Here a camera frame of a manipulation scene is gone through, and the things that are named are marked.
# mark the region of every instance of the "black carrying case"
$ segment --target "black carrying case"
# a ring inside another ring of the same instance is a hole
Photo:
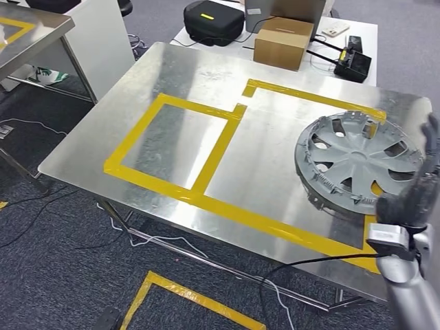
[[[195,1],[183,11],[186,32],[204,45],[226,46],[243,31],[245,13],[213,1]]]

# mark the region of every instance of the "white desk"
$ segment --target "white desk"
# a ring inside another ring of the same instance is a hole
[[[243,5],[239,3],[229,3],[224,1],[217,1],[226,6],[230,6],[236,9],[245,10]],[[362,39],[362,49],[363,53],[371,57],[371,66],[368,77],[364,82],[365,85],[376,86],[376,79],[377,76],[377,25],[369,24],[369,23],[361,23],[355,21],[346,21],[346,20],[339,20],[332,19],[330,17],[322,17],[316,33],[322,34],[322,31],[325,28],[329,27],[336,21],[344,21],[349,24],[349,29],[344,33],[340,34],[339,36],[331,38],[328,36],[327,42],[332,45],[336,45],[338,47],[344,47],[346,45],[346,39],[348,36],[360,36]],[[249,32],[247,32],[245,28],[243,33],[238,38],[238,41],[245,40],[248,38]],[[229,45],[225,47],[219,46],[205,46],[199,43],[190,46],[190,48],[194,48],[197,50],[206,50],[208,52],[214,52],[217,54],[224,54],[229,56],[235,56],[239,58],[245,58],[248,60],[251,60],[254,57],[254,45],[255,43],[256,34],[251,35],[245,43],[235,43],[232,42]],[[177,36],[174,37],[183,45],[191,45],[194,43],[189,36],[186,33],[186,30],[183,27]],[[171,45],[180,45],[174,40],[171,42]],[[339,53],[336,50],[331,49],[319,43],[311,43],[309,49],[316,53],[325,55],[325,57],[336,59],[339,56]],[[336,77],[333,73],[332,65],[329,62],[317,58],[315,56],[312,56],[310,54],[306,54],[301,63],[300,70],[301,72],[313,72],[317,74],[324,74],[325,76]]]

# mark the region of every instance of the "yellow tape rectangle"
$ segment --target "yellow tape rectangle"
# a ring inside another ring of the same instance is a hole
[[[303,98],[313,102],[320,102],[349,111],[362,111],[368,113],[371,116],[374,116],[378,120],[385,120],[386,118],[386,113],[377,109],[340,100],[334,100],[324,96],[307,93],[305,91],[290,89],[287,87],[252,79],[250,79],[248,82],[247,86],[243,91],[243,95],[251,98],[254,94],[257,88],[267,89],[277,93]],[[125,157],[125,155],[127,155],[127,153],[128,153],[128,151],[164,105],[172,105],[174,107],[205,113],[210,116],[226,119],[228,121],[191,189],[177,186],[168,181],[153,177],[152,175],[148,175],[139,170],[135,170],[121,164],[124,157]],[[121,144],[119,144],[109,159],[104,163],[103,171],[106,174],[113,175],[115,177],[118,177],[127,182],[131,182],[137,186],[141,186],[143,188],[155,191],[156,193],[171,197],[179,201],[184,201],[192,206],[212,212],[216,215],[225,217],[235,221],[237,223],[241,223],[250,228],[260,230],[272,236],[280,237],[291,243],[298,244],[304,248],[308,248],[322,254],[337,256],[340,254],[372,252],[372,249],[365,240],[363,241],[362,249],[360,250],[350,245],[334,241],[333,239],[293,227],[282,221],[278,221],[276,219],[266,217],[261,214],[239,208],[235,205],[205,195],[206,188],[208,185],[209,185],[211,179],[214,176],[217,166],[220,164],[223,154],[226,152],[228,145],[230,143],[234,133],[239,125],[242,118],[245,115],[245,111],[246,106],[242,104],[238,104],[234,109],[234,111],[231,112],[208,107],[206,105],[190,102],[187,100],[182,100],[173,96],[159,94],[148,108],[148,110],[143,116],[142,116],[142,118],[140,118],[140,120],[139,120],[131,131],[130,131],[122,142],[121,142]],[[365,235],[368,233],[368,225],[374,221],[375,221],[374,217],[365,217],[364,237],[365,237]],[[379,273],[376,263],[371,258],[348,259],[346,262],[363,267],[371,272]]]
[[[122,322],[122,325],[121,326],[120,330],[127,330],[127,328],[130,324],[130,321],[131,321],[131,319],[133,318],[133,315],[134,315],[134,313],[139,308],[139,306],[142,304],[143,299],[145,299],[145,297],[149,293],[149,289],[152,284],[155,284],[159,287],[163,287],[164,289],[173,292],[174,294],[177,294],[183,298],[191,300],[193,303],[196,303],[198,305],[210,309],[211,311],[220,314],[221,316],[224,316],[226,318],[228,318],[229,320],[234,321],[247,329],[266,330],[266,326],[262,323],[253,320],[242,313],[238,313],[233,309],[230,309],[229,307],[222,305],[215,300],[202,296],[202,294],[198,294],[192,290],[187,289],[186,287],[183,287],[180,284],[168,280],[165,277],[162,277],[153,272],[149,272],[145,277],[143,284],[139,288],[139,290],[136,294],[136,297],[133,300],[127,314],[125,314],[125,317]]]
[[[14,19],[8,19],[6,17],[0,17],[0,24],[12,25],[12,26],[16,26],[17,28],[20,28],[20,30],[10,36],[9,38],[6,39],[5,42],[0,43],[0,50],[2,48],[7,46],[7,45],[10,45],[10,44],[14,42],[15,40],[17,40],[21,36],[23,36],[23,35],[28,33],[29,31],[31,31],[32,29],[35,27],[35,24],[22,22],[22,21],[16,21]]]

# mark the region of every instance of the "yellow label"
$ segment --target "yellow label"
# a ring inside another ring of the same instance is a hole
[[[212,16],[209,16],[209,15],[206,15],[206,14],[200,14],[200,16],[202,16],[202,17],[205,17],[205,18],[206,18],[206,19],[211,19],[211,20],[212,20],[212,19],[214,19],[214,17],[212,17]]]

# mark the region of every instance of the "metal table surface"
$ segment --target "metal table surface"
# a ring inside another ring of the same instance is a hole
[[[371,252],[374,219],[312,205],[294,160],[303,128],[358,105],[386,111],[420,148],[431,111],[426,98],[155,43],[39,171],[282,263]],[[372,259],[299,268],[386,300]]]
[[[0,80],[74,26],[69,16],[0,3]]]

